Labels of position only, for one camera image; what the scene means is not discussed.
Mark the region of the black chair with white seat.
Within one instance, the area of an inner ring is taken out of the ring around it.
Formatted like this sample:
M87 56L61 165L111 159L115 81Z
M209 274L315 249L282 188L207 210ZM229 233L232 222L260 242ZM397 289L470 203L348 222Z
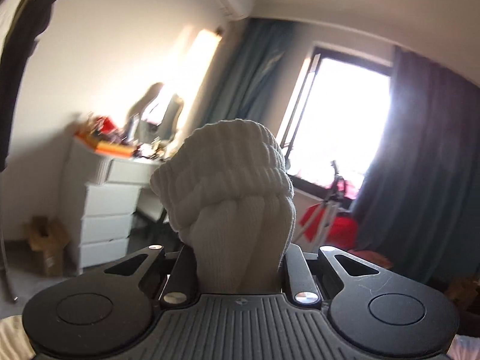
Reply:
M141 191L134 217L144 224L141 230L150 245L160 244L170 251L178 250L182 245L169 222L166 208L150 190Z

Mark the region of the clutter on dresser top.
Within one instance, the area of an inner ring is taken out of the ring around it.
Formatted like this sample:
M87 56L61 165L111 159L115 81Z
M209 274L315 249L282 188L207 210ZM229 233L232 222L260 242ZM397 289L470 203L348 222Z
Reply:
M178 132L183 99L158 82L129 109L124 127L108 116L90 115L75 137L97 153L124 158L164 159Z

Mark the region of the brown cardboard box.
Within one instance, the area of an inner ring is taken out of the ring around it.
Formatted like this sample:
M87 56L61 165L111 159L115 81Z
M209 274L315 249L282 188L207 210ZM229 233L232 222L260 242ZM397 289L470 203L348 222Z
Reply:
M70 236L58 219L33 216L24 225L28 245L39 263L45 277L61 277L64 274L64 251Z

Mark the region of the white drawer dresser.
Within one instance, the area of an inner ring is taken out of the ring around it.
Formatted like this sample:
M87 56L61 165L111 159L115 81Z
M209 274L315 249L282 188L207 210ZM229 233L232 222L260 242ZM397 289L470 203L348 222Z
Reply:
M160 161L103 154L79 137L64 164L58 219L71 240L67 254L76 272L126 255L140 193Z

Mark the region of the bright window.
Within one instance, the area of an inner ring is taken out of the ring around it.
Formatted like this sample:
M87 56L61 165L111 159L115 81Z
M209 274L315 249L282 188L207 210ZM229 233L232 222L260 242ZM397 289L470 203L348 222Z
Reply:
M297 189L322 197L336 174L356 199L391 108L392 68L314 47L277 135Z

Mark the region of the dark teal right curtain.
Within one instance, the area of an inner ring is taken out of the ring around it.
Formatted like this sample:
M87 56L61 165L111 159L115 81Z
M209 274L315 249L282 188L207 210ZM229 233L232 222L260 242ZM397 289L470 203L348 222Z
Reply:
M396 49L391 109L352 207L355 246L420 282L479 270L479 87Z

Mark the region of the pink and cream bed duvet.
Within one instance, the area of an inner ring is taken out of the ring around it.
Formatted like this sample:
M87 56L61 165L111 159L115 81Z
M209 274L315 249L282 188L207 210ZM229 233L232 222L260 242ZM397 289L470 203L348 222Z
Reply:
M1 320L0 339L3 360L30 360L35 356L20 315ZM479 339L456 335L448 350L448 356L451 359L479 360Z

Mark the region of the teal left curtain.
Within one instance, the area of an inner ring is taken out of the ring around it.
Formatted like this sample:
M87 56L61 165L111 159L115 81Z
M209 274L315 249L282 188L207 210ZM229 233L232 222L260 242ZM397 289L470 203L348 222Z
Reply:
M296 27L289 20L248 21L208 100L200 126L232 119L263 121Z

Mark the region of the white drying rack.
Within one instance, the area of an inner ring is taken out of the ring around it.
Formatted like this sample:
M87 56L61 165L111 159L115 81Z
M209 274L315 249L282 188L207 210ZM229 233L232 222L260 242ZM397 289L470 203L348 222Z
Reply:
M331 167L334 170L334 179L327 189L325 198L306 209L300 217L298 231L292 239L297 245L306 244L311 252L326 243L347 193L347 181L339 173L335 160L331 162Z

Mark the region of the dark hanging garment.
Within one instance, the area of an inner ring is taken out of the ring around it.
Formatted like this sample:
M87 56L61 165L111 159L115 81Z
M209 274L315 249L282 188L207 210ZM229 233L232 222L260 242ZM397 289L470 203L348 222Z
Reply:
M1 0L1 170L7 167L11 129L26 64L49 26L57 0Z

